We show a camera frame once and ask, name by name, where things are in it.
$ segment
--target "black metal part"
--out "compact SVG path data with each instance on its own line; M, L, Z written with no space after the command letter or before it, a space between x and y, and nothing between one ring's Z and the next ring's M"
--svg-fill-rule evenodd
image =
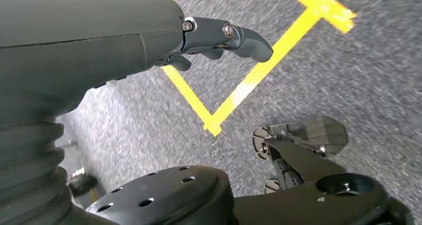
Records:
M161 58L156 62L157 66L171 64L178 70L187 70L191 64L180 56L182 54L201 53L211 60L216 60L223 55L223 50L228 50L258 62L270 60L273 54L271 45L259 33L232 25L226 20L187 17L181 24L184 28L181 49Z
M346 171L336 163L321 158L297 144L282 143L275 139L266 139L264 141L276 151L276 153L270 155L271 158L282 159L291 169L299 173L305 182Z
M281 190L289 189L304 183L302 176L290 167L283 159L274 160L279 188Z
M388 195L377 181L357 174L332 176L342 176L350 183L364 180L372 190L350 197L325 194L317 188L317 180L267 195L236 198L234 213L240 224L337 225L368 224L386 210ZM265 215L251 213L251 207Z
M205 166L165 169L107 194L87 211L121 225L224 225L234 198L226 173Z
M348 143L345 127L329 116L257 128L253 135L253 146L262 159L268 159L269 150L263 150L262 147L265 145L264 139L270 137L299 143L328 158L338 154Z

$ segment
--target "caster wheel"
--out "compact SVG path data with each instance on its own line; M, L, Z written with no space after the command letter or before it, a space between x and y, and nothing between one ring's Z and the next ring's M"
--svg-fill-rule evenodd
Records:
M267 180L264 187L264 194L270 194L280 191L280 184L277 179Z
M259 127L253 133L253 148L257 153L258 157L263 160L267 160L268 156L268 147L264 143L264 139L270 137L270 133L266 130L266 127Z

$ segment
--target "gray carpet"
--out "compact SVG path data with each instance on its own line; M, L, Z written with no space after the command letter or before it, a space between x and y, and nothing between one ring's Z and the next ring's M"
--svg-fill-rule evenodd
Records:
M271 43L304 10L295 0L175 1L187 16L227 19ZM236 196L260 194L272 168L255 156L255 127L325 114L349 131L336 162L380 180L422 224L422 1L338 1L357 13L354 29L344 35L320 21L217 137L153 68L88 91L77 110L60 118L67 126L61 142L79 143L63 165L88 167L111 190L152 171L204 164L224 169ZM256 64L232 54L190 58L193 67L183 77L211 112Z

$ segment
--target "bolt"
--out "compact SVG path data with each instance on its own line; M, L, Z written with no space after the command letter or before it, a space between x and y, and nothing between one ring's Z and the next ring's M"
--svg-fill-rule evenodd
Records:
M322 156L325 156L325 149L326 149L325 145L319 146L319 150L321 151Z
M269 134L265 137L265 139L277 139L277 135L275 134Z
M262 143L261 145L262 145L262 147L259 149L259 151L260 152L263 152L263 153L267 153L267 151L268 151L268 145L266 145L264 143Z
M349 183L344 183L343 187L346 189L346 192L350 191Z
M189 21L185 21L182 23L182 29L183 31L192 31L194 29L194 25L189 22Z
M233 26L229 22L225 22L223 24L223 33L226 38L233 37Z

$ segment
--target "yellow tape line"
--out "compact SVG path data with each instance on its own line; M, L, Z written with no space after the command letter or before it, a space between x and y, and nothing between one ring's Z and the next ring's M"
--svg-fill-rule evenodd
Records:
M280 40L274 44L274 54L271 59L267 62L256 64L252 71L221 104L215 114L212 115L214 124L221 124L319 19L320 16L315 15L311 9L306 9L283 34Z
M336 0L297 0L307 8L313 9L314 13L331 23L338 30L347 33L354 23L352 18L356 17L351 10Z
M201 100L195 95L194 91L189 87L188 83L183 79L179 72L172 66L163 67L164 72L176 86L176 88L182 93L192 109L198 114L201 120L209 125L209 131L214 135L218 135L221 132L220 124L215 124L212 120L210 112L201 102Z

